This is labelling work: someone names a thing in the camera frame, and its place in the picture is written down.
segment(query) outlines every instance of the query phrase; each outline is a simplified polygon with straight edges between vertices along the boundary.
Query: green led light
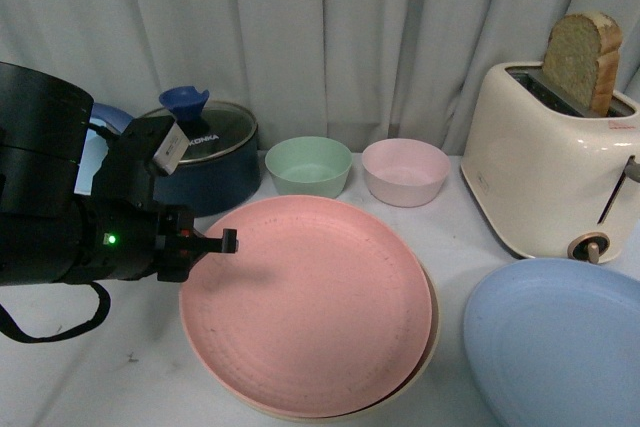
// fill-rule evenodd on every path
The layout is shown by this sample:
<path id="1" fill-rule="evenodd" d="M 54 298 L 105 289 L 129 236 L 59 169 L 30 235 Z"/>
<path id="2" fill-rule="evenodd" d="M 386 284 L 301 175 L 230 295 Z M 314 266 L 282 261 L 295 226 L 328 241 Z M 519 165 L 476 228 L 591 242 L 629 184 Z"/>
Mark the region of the green led light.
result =
<path id="1" fill-rule="evenodd" d="M 106 233 L 104 234 L 102 243 L 104 245 L 116 245 L 118 243 L 118 237 L 114 234 Z"/>

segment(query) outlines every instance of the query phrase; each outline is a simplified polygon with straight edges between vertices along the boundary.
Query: pink bowl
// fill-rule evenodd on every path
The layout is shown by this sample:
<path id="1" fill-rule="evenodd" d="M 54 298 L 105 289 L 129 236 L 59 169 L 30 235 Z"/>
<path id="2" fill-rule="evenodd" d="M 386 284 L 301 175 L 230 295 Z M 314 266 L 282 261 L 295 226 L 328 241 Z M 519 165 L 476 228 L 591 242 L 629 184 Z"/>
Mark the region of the pink bowl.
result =
<path id="1" fill-rule="evenodd" d="M 451 170 L 437 147 L 413 139 L 386 139 L 362 153 L 365 182 L 374 197 L 398 207 L 431 202 Z"/>

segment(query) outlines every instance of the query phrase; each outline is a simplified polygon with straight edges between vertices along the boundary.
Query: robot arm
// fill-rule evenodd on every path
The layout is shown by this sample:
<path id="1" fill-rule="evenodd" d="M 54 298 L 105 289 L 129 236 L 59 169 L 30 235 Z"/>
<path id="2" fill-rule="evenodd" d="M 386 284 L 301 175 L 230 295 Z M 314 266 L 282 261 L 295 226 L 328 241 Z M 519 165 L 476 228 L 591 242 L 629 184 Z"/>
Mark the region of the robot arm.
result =
<path id="1" fill-rule="evenodd" d="M 235 253 L 237 240 L 233 229 L 205 238 L 189 208 L 153 200 L 154 179 L 171 174 L 188 145 L 170 117 L 132 121 L 91 195 L 74 194 L 92 105 L 71 84 L 0 63 L 0 286 L 89 284 L 101 299 L 96 315 L 106 317 L 96 280 L 183 282 L 207 253 Z M 10 335 L 17 326 L 2 312 L 0 330 Z"/>

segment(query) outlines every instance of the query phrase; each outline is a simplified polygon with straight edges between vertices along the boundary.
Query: black strap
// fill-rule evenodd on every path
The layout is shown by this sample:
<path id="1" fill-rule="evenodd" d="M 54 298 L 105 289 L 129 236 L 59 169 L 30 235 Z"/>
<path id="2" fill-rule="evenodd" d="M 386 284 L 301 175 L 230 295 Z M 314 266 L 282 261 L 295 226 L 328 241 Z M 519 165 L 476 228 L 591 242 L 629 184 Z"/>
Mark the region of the black strap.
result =
<path id="1" fill-rule="evenodd" d="M 73 337 L 82 335 L 90 330 L 98 327 L 104 319 L 107 318 L 109 309 L 111 308 L 111 298 L 109 292 L 104 287 L 95 282 L 89 282 L 89 287 L 96 291 L 99 298 L 98 309 L 93 315 L 91 320 L 86 321 L 84 324 L 80 324 L 59 334 L 52 335 L 51 337 L 31 337 L 25 334 L 18 324 L 11 318 L 9 312 L 7 312 L 2 305 L 0 305 L 0 332 L 15 340 L 16 342 L 22 342 L 23 344 L 39 344 L 42 342 L 58 342 L 60 340 L 67 340 Z"/>

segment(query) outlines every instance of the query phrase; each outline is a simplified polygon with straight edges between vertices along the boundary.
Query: table surface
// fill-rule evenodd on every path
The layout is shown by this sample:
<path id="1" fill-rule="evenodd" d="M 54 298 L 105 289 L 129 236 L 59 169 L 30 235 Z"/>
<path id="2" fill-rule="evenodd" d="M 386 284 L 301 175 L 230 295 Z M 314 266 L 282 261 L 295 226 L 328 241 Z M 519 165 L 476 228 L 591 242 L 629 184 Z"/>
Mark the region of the table surface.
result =
<path id="1" fill-rule="evenodd" d="M 452 157 L 438 197 L 413 209 L 392 207 L 367 190 L 361 155 L 338 200 L 387 223 L 415 252 L 439 294 L 440 342 L 425 373 L 395 401 L 343 426 L 497 426 L 474 385 L 462 341 L 467 299 L 487 274 L 514 262 L 478 211 Z M 277 195 L 264 172 L 247 202 Z M 202 218 L 204 231 L 219 216 Z M 640 278 L 640 225 L 606 267 Z M 102 282 L 112 310 L 95 331 L 54 344 L 0 337 L 0 427 L 285 426 L 253 410 L 219 384 L 196 358 L 182 330 L 179 285 L 154 277 Z M 31 335 L 84 322 L 96 305 L 82 286 L 0 287 L 0 303 Z"/>

